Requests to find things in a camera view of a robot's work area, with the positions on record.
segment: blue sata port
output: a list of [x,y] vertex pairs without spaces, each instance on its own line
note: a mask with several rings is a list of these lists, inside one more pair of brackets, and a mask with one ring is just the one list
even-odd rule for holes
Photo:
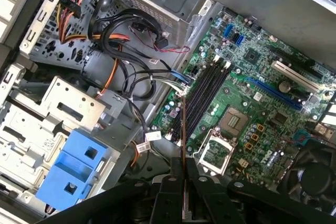
[[243,40],[245,39],[244,35],[240,35],[236,41],[236,45],[240,46],[240,44],[243,42]]
[[224,38],[227,38],[227,37],[230,35],[230,33],[231,33],[231,31],[232,31],[232,28],[233,28],[233,24],[228,24],[228,25],[226,26],[226,28],[225,28],[225,30],[224,30],[224,32],[223,32],[223,37],[224,37]]
[[273,95],[275,98],[278,98],[280,101],[284,102],[285,104],[287,104],[291,108],[293,108],[295,110],[301,110],[302,109],[301,103],[297,103],[297,102],[291,100],[290,97],[278,92],[272,86],[269,86],[269,85],[263,83],[262,81],[255,80],[255,79],[252,79],[250,77],[246,78],[246,80],[253,83],[257,87],[261,88],[262,90],[268,92],[269,94]]

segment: black fan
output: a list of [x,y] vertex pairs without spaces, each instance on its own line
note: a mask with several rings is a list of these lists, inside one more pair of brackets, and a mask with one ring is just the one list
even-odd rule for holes
[[336,149],[308,141],[277,190],[330,213],[336,204]]

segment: ram slot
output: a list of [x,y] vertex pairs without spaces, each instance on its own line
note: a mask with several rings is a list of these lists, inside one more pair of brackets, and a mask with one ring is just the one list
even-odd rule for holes
[[[211,80],[211,76],[214,74],[214,70],[217,68],[217,66],[211,66],[211,67],[207,67],[203,74],[197,78],[197,80],[199,81],[199,83],[197,83],[195,90],[193,90],[187,98],[187,102],[186,102],[186,110],[187,110],[187,115],[193,110],[195,109],[194,107],[192,107],[192,104],[194,104],[195,100],[197,99],[197,96],[200,95],[206,88],[206,86],[208,85],[208,82]],[[172,125],[172,129],[174,132],[174,135],[179,135],[180,134],[180,130],[181,130],[181,113],[179,112],[179,114],[177,115],[177,117],[174,120],[174,123]]]
[[[187,112],[187,120],[190,114],[193,114],[195,110],[197,110],[197,107],[195,106],[196,103],[199,101],[199,98],[202,96],[202,93],[205,92],[205,90],[212,84],[212,80],[218,74],[218,71],[220,70],[219,65],[216,64],[214,66],[207,67],[204,70],[204,73],[197,78],[199,83],[197,83],[197,87],[195,90],[192,91],[188,95],[187,101],[186,101],[186,112]],[[176,119],[174,120],[173,126],[173,135],[175,139],[178,139],[180,137],[180,131],[181,131],[181,113],[178,114]]]
[[187,125],[186,139],[187,140],[191,137],[191,135],[193,134],[193,132],[197,128],[197,126],[198,126],[199,122],[201,121],[201,119],[203,118],[206,110],[209,108],[209,106],[212,103],[212,101],[214,100],[217,92],[219,91],[219,89],[223,85],[228,73],[229,73],[228,70],[223,71],[220,74],[219,78],[216,79],[215,83],[213,85],[211,85],[211,88],[203,94],[203,97],[200,98],[201,106],[197,108],[197,111],[196,111],[195,115],[193,116],[193,119],[190,120],[190,121],[187,120],[187,122],[186,122],[186,125]]

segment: chip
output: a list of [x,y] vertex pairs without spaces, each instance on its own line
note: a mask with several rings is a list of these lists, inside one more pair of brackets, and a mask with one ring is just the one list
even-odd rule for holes
[[252,150],[253,145],[250,144],[250,143],[246,143],[246,144],[245,144],[245,148],[247,148],[248,150]]
[[256,135],[256,134],[253,134],[253,135],[251,136],[251,139],[254,140],[254,141],[258,141],[258,138],[259,138],[259,136]]
[[244,129],[247,122],[247,115],[229,107],[221,120],[220,129],[232,134],[233,136],[237,136]]
[[277,124],[283,125],[287,120],[287,117],[279,112],[277,112],[273,118],[273,121]]
[[258,130],[258,131],[261,131],[261,132],[264,132],[265,127],[262,126],[261,124],[257,124],[257,130]]
[[313,95],[310,99],[309,99],[309,102],[315,104],[319,101],[319,98],[315,95]]
[[251,63],[252,65],[255,65],[260,58],[260,54],[254,51],[253,49],[249,49],[249,51],[246,53],[244,59]]

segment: capacitor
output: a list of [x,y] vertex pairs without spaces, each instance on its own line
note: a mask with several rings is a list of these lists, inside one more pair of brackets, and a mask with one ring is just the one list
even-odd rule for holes
[[221,24],[222,24],[222,19],[221,18],[218,18],[217,20],[216,20],[216,23],[215,23],[215,27],[216,28],[219,28],[220,26],[221,26]]
[[282,81],[279,84],[279,91],[282,93],[288,93],[292,88],[292,85],[289,83],[289,81]]

